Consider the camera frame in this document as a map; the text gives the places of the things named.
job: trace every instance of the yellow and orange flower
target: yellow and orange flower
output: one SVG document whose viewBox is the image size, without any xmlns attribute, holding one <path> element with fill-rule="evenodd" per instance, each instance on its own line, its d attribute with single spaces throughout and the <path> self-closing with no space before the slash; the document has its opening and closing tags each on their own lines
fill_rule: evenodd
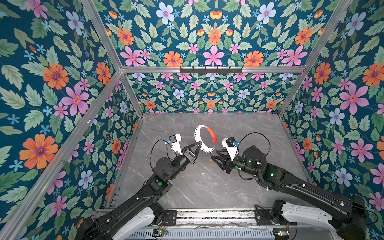
<svg viewBox="0 0 384 240">
<path fill-rule="evenodd" d="M 212 43 L 212 45 L 216 45 L 217 43 L 220 42 L 221 33 L 217 28 L 214 28 L 211 30 L 211 33 L 208 34 L 208 37 L 209 37 L 208 41 Z"/>
<path fill-rule="evenodd" d="M 285 129 L 289 132 L 289 125 L 288 123 L 284 122 Z"/>
<path fill-rule="evenodd" d="M 120 139 L 116 138 L 112 144 L 112 152 L 114 154 L 118 154 L 120 151 L 120 147 L 121 147 L 121 141 L 120 141 Z"/>
<path fill-rule="evenodd" d="M 381 136 L 381 140 L 383 141 L 383 142 L 377 142 L 377 149 L 378 150 L 381 150 L 381 152 L 379 152 L 379 155 L 380 155 L 380 157 L 382 158 L 382 159 L 384 159 L 384 136 Z"/>
<path fill-rule="evenodd" d="M 111 73 L 109 72 L 109 67 L 105 63 L 98 63 L 96 68 L 96 73 L 99 75 L 100 82 L 107 84 L 111 78 Z"/>
<path fill-rule="evenodd" d="M 207 107 L 210 108 L 210 109 L 214 108 L 215 107 L 215 102 L 214 101 L 209 101 L 207 103 Z"/>
<path fill-rule="evenodd" d="M 203 36 L 204 35 L 204 30 L 200 29 L 197 31 L 197 35 Z"/>
<path fill-rule="evenodd" d="M 175 53 L 174 51 L 169 51 L 164 55 L 164 63 L 167 67 L 181 67 L 183 63 L 183 59 L 179 53 Z"/>
<path fill-rule="evenodd" d="M 80 219 L 77 223 L 76 223 L 76 227 L 79 228 L 80 225 L 83 223 L 84 219 Z"/>
<path fill-rule="evenodd" d="M 312 28 L 304 28 L 302 31 L 300 31 L 295 40 L 297 45 L 303 45 L 304 43 L 308 42 L 310 40 L 310 37 L 312 37 Z"/>
<path fill-rule="evenodd" d="M 118 38 L 120 42 L 124 43 L 127 46 L 133 45 L 133 42 L 135 41 L 131 31 L 127 31 L 125 28 L 118 30 Z"/>
<path fill-rule="evenodd" d="M 20 160 L 27 160 L 24 163 L 29 169 L 32 169 L 37 164 L 37 169 L 42 169 L 47 166 L 47 162 L 51 162 L 55 156 L 53 153 L 57 152 L 57 144 L 53 144 L 55 140 L 48 136 L 45 138 L 44 134 L 36 134 L 35 140 L 28 138 L 23 147 L 26 149 L 20 151 Z"/>
<path fill-rule="evenodd" d="M 323 10 L 319 10 L 317 11 L 315 14 L 314 14 L 314 18 L 318 19 L 319 17 L 321 17 L 323 15 Z"/>
<path fill-rule="evenodd" d="M 313 146 L 313 143 L 312 143 L 311 139 L 308 139 L 308 138 L 304 139 L 303 147 L 304 147 L 305 151 L 308 151 L 308 152 L 311 151 L 312 146 Z"/>
<path fill-rule="evenodd" d="M 155 104 L 154 102 L 152 102 L 152 101 L 147 101 L 147 102 L 145 103 L 145 106 L 146 106 L 147 108 L 149 108 L 149 109 L 155 109 L 155 108 L 156 108 L 156 104 Z"/>
<path fill-rule="evenodd" d="M 117 19 L 117 18 L 118 18 L 118 14 L 117 14 L 116 12 L 114 12 L 114 11 L 109 11 L 108 13 L 109 13 L 109 15 L 111 16 L 111 18 L 113 18 L 113 19 Z"/>
<path fill-rule="evenodd" d="M 259 51 L 254 51 L 253 53 L 248 53 L 247 57 L 244 58 L 244 66 L 246 67 L 258 67 L 260 63 L 264 61 L 262 58 L 264 55 L 259 53 Z"/>
<path fill-rule="evenodd" d="M 135 132 L 135 131 L 136 131 L 136 127 L 137 127 L 137 122 L 135 122 L 135 123 L 133 124 L 132 132 Z"/>
<path fill-rule="evenodd" d="M 220 19 L 222 16 L 223 16 L 223 12 L 222 11 L 212 11 L 209 13 L 209 15 L 211 16 L 212 19 Z"/>
<path fill-rule="evenodd" d="M 228 28 L 227 31 L 225 32 L 225 34 L 227 36 L 232 36 L 233 35 L 233 30 Z"/>
<path fill-rule="evenodd" d="M 111 191 L 112 191 L 112 188 L 113 188 L 113 183 L 111 183 L 111 184 L 109 185 L 109 188 L 108 188 L 107 191 L 106 191 L 106 194 L 107 194 L 107 195 L 105 195 L 105 201 L 108 201 L 108 199 L 109 199 L 109 195 L 111 194 Z"/>
<path fill-rule="evenodd" d="M 317 67 L 316 72 L 314 73 L 315 82 L 317 84 L 322 85 L 329 79 L 329 74 L 331 74 L 331 69 L 329 68 L 331 65 L 329 63 L 322 63 Z"/>
<path fill-rule="evenodd" d="M 362 78 L 362 81 L 366 83 L 367 86 L 377 86 L 380 84 L 380 81 L 384 81 L 384 63 L 372 64 L 369 66 L 369 69 L 366 69 L 364 72 L 365 77 Z"/>
<path fill-rule="evenodd" d="M 62 87 L 65 87 L 67 82 L 69 82 L 69 78 L 67 70 L 63 69 L 63 66 L 60 64 L 50 63 L 49 68 L 43 69 L 43 79 L 48 82 L 47 85 L 51 88 L 56 88 L 60 90 Z"/>
<path fill-rule="evenodd" d="M 277 102 L 274 101 L 274 100 L 272 100 L 272 101 L 270 101 L 270 102 L 267 102 L 266 105 L 265 105 L 265 107 L 266 107 L 266 108 L 269 108 L 269 109 L 272 109 L 272 108 L 276 107 L 276 105 L 277 105 Z"/>
</svg>

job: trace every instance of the perforated ring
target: perforated ring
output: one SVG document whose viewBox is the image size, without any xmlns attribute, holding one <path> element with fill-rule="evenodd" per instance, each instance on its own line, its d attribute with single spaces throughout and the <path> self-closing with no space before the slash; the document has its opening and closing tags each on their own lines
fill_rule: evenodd
<svg viewBox="0 0 384 240">
<path fill-rule="evenodd" d="M 213 152 L 213 150 L 215 149 L 214 147 L 213 148 L 209 148 L 209 147 L 207 147 L 207 145 L 205 145 L 204 144 L 204 142 L 203 142 L 203 140 L 201 139 L 201 136 L 200 136 L 200 129 L 202 129 L 202 128 L 206 128 L 207 129 L 207 131 L 211 134 L 211 136 L 212 136 L 212 140 L 213 140 L 213 142 L 214 143 L 217 143 L 217 139 L 216 139 L 216 135 L 215 135 L 215 133 L 213 132 L 213 130 L 210 128 L 210 127 L 207 127 L 206 125 L 199 125 L 199 126 L 197 126 L 197 128 L 195 129 L 195 134 L 194 134 L 194 136 L 195 136 L 195 141 L 196 142 L 198 142 L 198 141 L 201 141 L 201 150 L 203 151 L 203 152 Z"/>
</svg>

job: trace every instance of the robotic arm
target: robotic arm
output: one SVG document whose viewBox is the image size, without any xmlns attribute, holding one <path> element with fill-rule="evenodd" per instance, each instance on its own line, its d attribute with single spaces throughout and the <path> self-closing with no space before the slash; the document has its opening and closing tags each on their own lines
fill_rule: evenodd
<svg viewBox="0 0 384 240">
<path fill-rule="evenodd" d="M 226 173 L 230 174 L 235 168 L 252 174 L 267 190 L 284 192 L 318 207 L 296 206 L 276 200 L 270 211 L 274 223 L 305 219 L 304 222 L 336 231 L 345 240 L 365 239 L 366 211 L 362 197 L 333 194 L 301 180 L 287 170 L 267 163 L 266 154 L 254 145 L 239 156 L 239 143 L 233 137 L 224 139 L 222 144 L 226 149 L 216 150 L 218 156 L 211 156 L 211 159 Z"/>
<path fill-rule="evenodd" d="M 184 171 L 189 163 L 195 163 L 201 144 L 197 142 L 184 147 L 181 154 L 172 161 L 167 157 L 160 158 L 153 168 L 152 176 L 134 196 L 98 219 L 84 220 L 75 240 L 122 240 L 141 227 L 151 223 L 159 224 L 164 209 L 157 200 L 172 187 L 169 180 Z"/>
</svg>

